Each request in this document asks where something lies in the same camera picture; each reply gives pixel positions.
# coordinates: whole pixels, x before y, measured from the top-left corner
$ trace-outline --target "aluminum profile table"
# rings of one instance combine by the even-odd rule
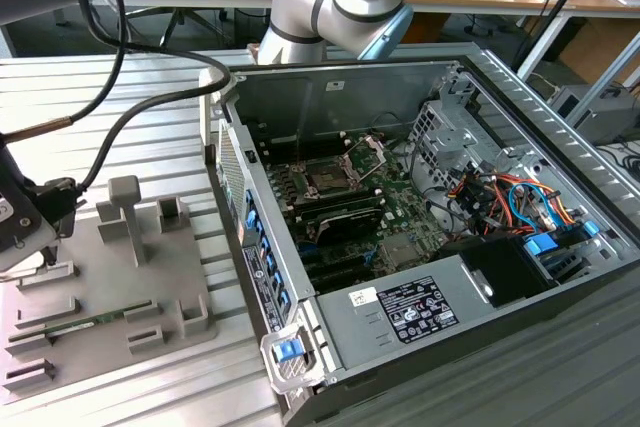
[[[223,62],[250,63],[239,52]],[[0,61],[3,131],[65,115],[90,100],[106,80],[112,56]],[[202,64],[164,56],[127,56],[109,99],[75,126],[11,149],[36,181],[86,173],[108,128],[134,103],[197,86]],[[282,425],[258,342],[231,261],[200,153],[198,100],[141,114],[118,136],[79,216],[95,215],[106,180],[135,173],[143,202],[179,195],[189,205],[219,333],[211,341],[0,406],[9,425]]]
[[[431,46],[448,55],[472,44]],[[419,55],[403,47],[400,56]],[[247,64],[243,52],[216,52]],[[332,57],[340,56],[332,52]],[[0,126],[13,130],[65,115],[90,100],[113,57],[0,61]],[[128,56],[113,94],[97,112],[12,151],[37,181],[81,177],[120,113],[150,95],[193,87],[201,65]],[[80,215],[107,197],[106,179],[134,172],[150,201],[178,194],[191,221],[220,333],[210,342],[0,407],[0,423],[281,425],[200,157],[197,101],[141,114],[118,137]],[[562,315],[319,423],[322,426],[640,425],[640,270]]]

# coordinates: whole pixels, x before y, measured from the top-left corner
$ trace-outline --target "motherboard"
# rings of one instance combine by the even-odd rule
[[[343,137],[341,144],[346,147],[337,155],[266,168],[305,269],[321,293],[428,262],[446,242],[407,174],[408,156],[374,135]]]

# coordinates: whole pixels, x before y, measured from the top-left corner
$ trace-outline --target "power supply label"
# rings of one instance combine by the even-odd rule
[[[405,344],[458,323],[433,277],[378,292],[378,300],[398,339]]]
[[[262,316],[267,322],[267,327],[271,332],[277,332],[282,328],[282,321],[280,320],[280,314],[276,308],[276,304],[273,301],[273,294],[269,287],[269,276],[262,268],[262,262],[260,262],[260,256],[255,247],[248,247],[242,249],[244,259],[247,262],[251,279],[253,280],[253,286],[262,308]]]

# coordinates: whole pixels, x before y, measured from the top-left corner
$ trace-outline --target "blue latch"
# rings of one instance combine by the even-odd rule
[[[269,252],[269,250],[271,250],[271,246],[269,245],[269,239],[267,239],[266,237],[262,238],[262,242],[260,242],[260,246],[264,250],[265,254]]]
[[[300,339],[286,340],[274,345],[273,352],[276,354],[276,360],[279,364],[305,354],[304,346]]]
[[[538,234],[529,237],[529,240],[524,245],[533,255],[541,255],[558,247],[558,244],[549,234]]]
[[[598,227],[593,220],[587,220],[584,223],[584,230],[591,237],[595,237],[598,234],[598,232],[600,232],[600,227]]]
[[[276,270],[276,259],[273,258],[273,254],[267,255],[267,273],[273,275]]]
[[[278,287],[282,285],[282,275],[280,274],[280,272],[276,272],[276,274],[273,276],[273,280],[276,283],[276,290],[277,290]]]
[[[287,294],[286,290],[283,290],[280,294],[280,301],[282,302],[282,306],[286,307],[289,305],[289,294]]]
[[[244,225],[247,226],[247,229],[254,229],[256,226],[256,222],[258,221],[258,213],[255,210],[250,210],[247,215],[247,220],[245,220]]]

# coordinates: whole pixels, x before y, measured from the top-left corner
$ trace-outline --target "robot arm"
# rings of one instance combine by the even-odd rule
[[[0,0],[0,25],[76,2]],[[0,281],[6,278],[3,273],[34,252],[42,252],[47,263],[55,262],[55,249],[50,247],[58,238],[72,235],[82,194],[71,178],[36,185],[22,174],[5,140],[0,134]]]
[[[325,40],[359,60],[386,57],[400,42],[412,16],[403,0],[273,0],[258,63],[320,62]]]

